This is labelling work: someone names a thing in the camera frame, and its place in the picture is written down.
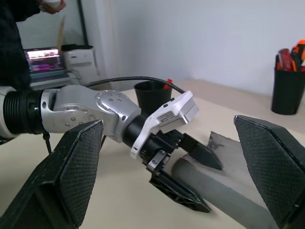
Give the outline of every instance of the desk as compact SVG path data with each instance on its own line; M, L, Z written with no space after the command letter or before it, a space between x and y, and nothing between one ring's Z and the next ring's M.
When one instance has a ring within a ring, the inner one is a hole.
M125 92L136 101L133 90ZM240 112L197 98L200 114L180 129L206 144L210 131L238 139L233 117ZM291 132L303 145L305 135ZM52 148L62 135L52 134ZM102 148L95 187L81 229L242 229L215 207L212 213L180 206L148 183L150 173L129 156L130 149L107 139ZM183 155L177 151L173 159ZM22 135L0 147L0 215L33 169L47 156L41 136Z

